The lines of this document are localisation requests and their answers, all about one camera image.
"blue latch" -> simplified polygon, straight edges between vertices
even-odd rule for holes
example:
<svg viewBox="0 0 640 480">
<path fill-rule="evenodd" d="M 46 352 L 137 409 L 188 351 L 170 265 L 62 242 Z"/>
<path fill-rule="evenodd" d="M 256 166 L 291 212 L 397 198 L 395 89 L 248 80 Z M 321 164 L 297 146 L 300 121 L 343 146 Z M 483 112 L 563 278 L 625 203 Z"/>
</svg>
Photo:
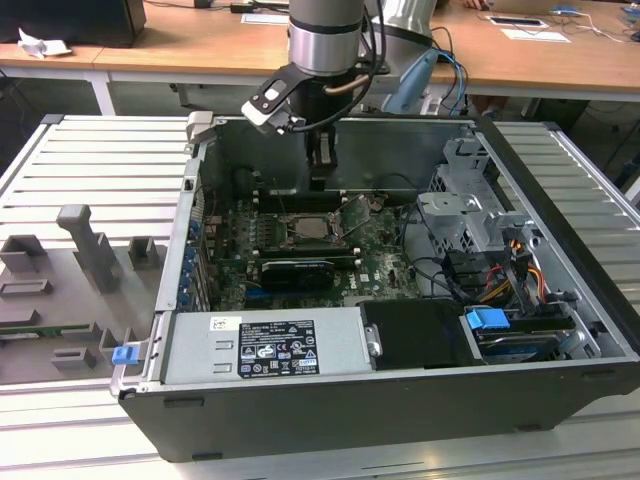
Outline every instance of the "blue latch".
<svg viewBox="0 0 640 480">
<path fill-rule="evenodd" d="M 125 345 L 113 350 L 111 363 L 114 365 L 137 365 L 140 345 Z"/>
<path fill-rule="evenodd" d="M 467 313 L 467 321 L 472 330 L 478 328 L 509 328 L 509 319 L 500 308 L 477 308 Z"/>
</svg>

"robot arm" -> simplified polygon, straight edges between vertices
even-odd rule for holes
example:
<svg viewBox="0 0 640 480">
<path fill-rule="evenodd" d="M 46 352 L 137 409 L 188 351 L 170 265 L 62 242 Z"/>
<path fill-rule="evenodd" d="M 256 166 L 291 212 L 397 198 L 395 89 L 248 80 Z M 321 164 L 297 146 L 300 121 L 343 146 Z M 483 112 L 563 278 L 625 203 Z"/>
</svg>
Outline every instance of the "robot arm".
<svg viewBox="0 0 640 480">
<path fill-rule="evenodd" d="M 291 63 L 242 107 L 259 130 L 326 130 L 364 98 L 375 75 L 388 71 L 385 60 L 396 72 L 404 72 L 431 47 L 429 20 L 436 0 L 386 0 L 384 8 L 382 0 L 375 0 L 379 16 L 373 20 L 364 3 L 290 1 Z M 359 56 L 363 18 L 371 34 L 369 57 Z"/>
<path fill-rule="evenodd" d="M 364 0 L 291 0 L 289 14 L 291 63 L 242 107 L 263 132 L 329 126 L 326 120 L 348 107 L 353 91 L 382 67 L 382 59 L 359 57 L 363 16 L 369 18 Z M 301 119 L 304 128 L 296 125 Z"/>
</svg>

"table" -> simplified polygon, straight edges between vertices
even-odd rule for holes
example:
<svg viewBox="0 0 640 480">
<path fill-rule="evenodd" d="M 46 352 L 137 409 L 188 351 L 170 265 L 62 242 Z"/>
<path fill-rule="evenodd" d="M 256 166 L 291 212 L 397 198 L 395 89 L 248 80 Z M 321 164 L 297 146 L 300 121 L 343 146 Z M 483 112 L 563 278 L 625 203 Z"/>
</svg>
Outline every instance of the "table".
<svg viewBox="0 0 640 480">
<path fill-rule="evenodd" d="M 28 205 L 40 195 L 38 205 L 60 206 L 65 200 L 59 198 L 60 195 L 55 198 L 48 196 L 46 188 L 24 189 L 24 184 L 20 186 L 17 182 L 22 182 L 28 176 L 30 181 L 35 180 L 41 186 L 57 184 L 55 191 L 58 192 L 65 190 L 59 185 L 70 180 L 71 166 L 75 167 L 72 171 L 74 177 L 86 182 L 91 178 L 87 177 L 86 167 L 93 165 L 91 173 L 103 177 L 107 183 L 101 188 L 107 189 L 110 194 L 96 195 L 91 186 L 83 184 L 82 190 L 63 191 L 63 196 L 69 200 L 69 195 L 77 194 L 81 201 L 90 202 L 95 207 L 96 215 L 100 208 L 96 202 L 121 207 L 118 212 L 120 216 L 115 222 L 113 217 L 105 221 L 96 219 L 96 231 L 98 226 L 111 229 L 112 246 L 126 244 L 122 234 L 118 237 L 115 231 L 122 231 L 122 222 L 127 220 L 129 225 L 124 236 L 135 235 L 137 232 L 131 230 L 135 224 L 131 220 L 148 217 L 148 212 L 141 212 L 141 208 L 155 208 L 153 218 L 162 220 L 157 222 L 159 231 L 156 239 L 163 242 L 166 240 L 164 228 L 167 221 L 173 218 L 166 208 L 175 205 L 177 196 L 174 194 L 179 190 L 180 182 L 176 184 L 174 180 L 182 178 L 185 157 L 189 155 L 181 153 L 181 150 L 162 153 L 167 150 L 166 146 L 146 147 L 142 152 L 139 152 L 139 147 L 141 142 L 155 144 L 158 139 L 169 144 L 180 142 L 185 127 L 184 117 L 65 116 L 57 125 L 42 125 L 0 179 L 0 200 L 20 207 Z M 498 127 L 505 135 L 515 135 L 520 139 L 523 136 L 518 134 L 526 132 L 516 129 L 531 129 L 525 137 L 537 137 L 536 131 L 540 134 L 546 132 L 534 124 L 523 126 L 505 122 L 498 124 Z M 101 142 L 101 145 L 87 145 L 89 139 Z M 517 148 L 527 151 L 531 146 L 521 144 Z M 104 152 L 109 153 L 110 163 L 105 163 Z M 561 157 L 549 156 L 562 161 Z M 133 182 L 129 185 L 131 189 L 114 195 L 114 189 L 124 187 L 109 179 L 119 179 L 119 169 L 131 172 L 132 168 L 136 172 L 130 179 Z M 553 166 L 538 168 L 549 169 Z M 576 177 L 558 178 L 566 182 Z M 169 184 L 165 183 L 164 186 L 158 183 L 167 181 Z M 20 187 L 17 189 L 19 191 L 11 193 L 15 187 Z M 594 192 L 594 195 L 604 195 L 603 190 Z M 7 210 L 0 209 L 0 214 L 6 214 Z M 45 215 L 45 222 L 54 218 L 51 214 L 46 218 L 46 212 L 41 211 L 41 214 Z M 28 225 L 23 227 L 21 232 L 16 233 L 33 233 Z M 51 236 L 41 238 L 48 243 L 47 248 L 53 246 L 52 242 L 65 241 Z M 364 480 L 377 475 L 397 480 L 428 480 L 436 477 L 577 480 L 596 477 L 637 478 L 639 469 L 640 436 L 637 432 L 640 429 L 640 390 L 627 396 L 597 400 L 551 431 L 169 464 L 160 459 L 153 445 L 111 396 L 109 383 L 110 379 L 93 378 L 63 384 L 0 386 L 2 478 L 102 480 L 146 475 L 163 480 Z"/>
<path fill-rule="evenodd" d="M 624 28 L 616 18 L 619 5 L 581 2 L 580 9 L 600 28 Z M 287 62 L 283 26 L 243 24 L 240 15 L 228 11 L 150 4 L 145 10 L 146 29 L 134 48 L 75 47 L 74 56 L 38 60 L 15 45 L 0 45 L 0 68 L 13 77 L 89 81 L 100 111 L 113 115 L 110 82 L 260 85 Z M 568 36 L 567 44 L 514 41 L 483 21 L 483 15 L 454 3 L 432 21 L 432 27 L 451 31 L 456 56 L 469 71 L 470 93 L 640 102 L 640 45 L 592 33 Z M 581 18 L 580 23 L 587 21 Z M 444 46 L 442 33 L 437 32 L 436 39 Z M 451 68 L 438 65 L 432 84 L 452 81 Z"/>
</svg>

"blue clip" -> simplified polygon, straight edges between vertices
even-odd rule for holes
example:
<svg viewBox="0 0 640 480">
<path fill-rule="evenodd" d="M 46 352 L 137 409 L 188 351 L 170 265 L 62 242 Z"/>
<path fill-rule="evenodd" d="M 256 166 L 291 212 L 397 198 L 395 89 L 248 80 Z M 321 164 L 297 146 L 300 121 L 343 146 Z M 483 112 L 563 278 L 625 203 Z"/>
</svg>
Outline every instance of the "blue clip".
<svg viewBox="0 0 640 480">
<path fill-rule="evenodd" d="M 140 345 L 125 345 L 113 350 L 111 363 L 114 365 L 137 365 Z"/>
<path fill-rule="evenodd" d="M 190 220 L 189 221 L 189 232 L 193 233 L 194 235 L 199 235 L 200 234 L 200 224 L 198 222 L 196 222 L 195 220 Z"/>
<path fill-rule="evenodd" d="M 178 294 L 178 303 L 180 305 L 189 305 L 190 301 L 191 301 L 191 296 L 188 293 L 180 292 Z"/>
<path fill-rule="evenodd" d="M 193 247 L 187 247 L 184 249 L 184 258 L 186 260 L 193 260 L 196 258 L 196 249 Z"/>
<path fill-rule="evenodd" d="M 180 283 L 178 283 L 178 287 L 189 288 L 189 285 L 191 285 L 191 279 L 187 275 L 182 275 L 182 277 L 180 277 Z"/>
<path fill-rule="evenodd" d="M 477 308 L 467 313 L 467 321 L 471 330 L 511 327 L 504 310 L 500 308 Z"/>
</svg>

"warning label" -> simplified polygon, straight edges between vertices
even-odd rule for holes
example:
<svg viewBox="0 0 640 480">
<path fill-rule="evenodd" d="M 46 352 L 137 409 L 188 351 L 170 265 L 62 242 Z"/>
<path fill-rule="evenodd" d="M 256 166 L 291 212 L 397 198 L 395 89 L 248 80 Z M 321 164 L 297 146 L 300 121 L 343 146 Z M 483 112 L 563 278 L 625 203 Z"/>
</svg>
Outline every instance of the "warning label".
<svg viewBox="0 0 640 480">
<path fill-rule="evenodd" d="M 239 337 L 242 378 L 320 373 L 313 320 L 242 323 Z"/>
</svg>

